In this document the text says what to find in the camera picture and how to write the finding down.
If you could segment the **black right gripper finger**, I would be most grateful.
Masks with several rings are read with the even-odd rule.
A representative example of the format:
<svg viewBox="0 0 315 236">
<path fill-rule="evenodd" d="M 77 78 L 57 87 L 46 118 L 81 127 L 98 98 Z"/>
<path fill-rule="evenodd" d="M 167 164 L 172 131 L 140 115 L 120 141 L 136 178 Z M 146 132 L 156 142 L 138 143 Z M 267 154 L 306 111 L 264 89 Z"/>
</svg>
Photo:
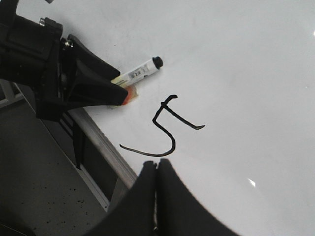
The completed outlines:
<svg viewBox="0 0 315 236">
<path fill-rule="evenodd" d="M 161 236 L 236 236 L 209 213 L 180 180 L 171 162 L 157 168 L 157 228 Z"/>
<path fill-rule="evenodd" d="M 128 92 L 111 82 L 120 74 L 120 71 L 102 75 L 87 71 L 64 73 L 65 108 L 72 110 L 88 106 L 122 105 Z"/>
<path fill-rule="evenodd" d="M 85 235 L 154 235 L 156 176 L 157 165 L 153 161 L 144 162 L 138 178 L 122 200 Z"/>
</svg>

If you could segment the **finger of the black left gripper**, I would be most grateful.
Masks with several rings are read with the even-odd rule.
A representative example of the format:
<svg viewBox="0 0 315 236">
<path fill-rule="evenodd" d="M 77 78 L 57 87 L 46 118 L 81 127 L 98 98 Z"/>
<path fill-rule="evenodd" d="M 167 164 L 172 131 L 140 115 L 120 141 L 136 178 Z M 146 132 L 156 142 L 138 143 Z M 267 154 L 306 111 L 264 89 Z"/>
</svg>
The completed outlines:
<svg viewBox="0 0 315 236">
<path fill-rule="evenodd" d="M 70 50 L 70 55 L 75 59 L 79 59 L 85 66 L 104 77 L 107 80 L 113 80 L 121 73 L 119 70 L 106 63 L 94 53 L 92 53 L 82 42 L 73 34 L 70 34 L 67 39 L 72 43 L 73 47 Z"/>
</svg>

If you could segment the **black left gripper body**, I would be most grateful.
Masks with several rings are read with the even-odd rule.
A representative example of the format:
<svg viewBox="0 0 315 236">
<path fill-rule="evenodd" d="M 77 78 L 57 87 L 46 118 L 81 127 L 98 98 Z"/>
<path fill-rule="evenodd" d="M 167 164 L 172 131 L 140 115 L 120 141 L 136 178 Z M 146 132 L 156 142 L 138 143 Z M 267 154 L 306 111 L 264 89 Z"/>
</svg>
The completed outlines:
<svg viewBox="0 0 315 236">
<path fill-rule="evenodd" d="M 16 13 L 17 0 L 0 2 L 0 77 L 28 86 L 37 118 L 60 120 L 70 110 L 73 83 L 66 52 L 73 43 L 50 18 L 33 22 Z"/>
</svg>

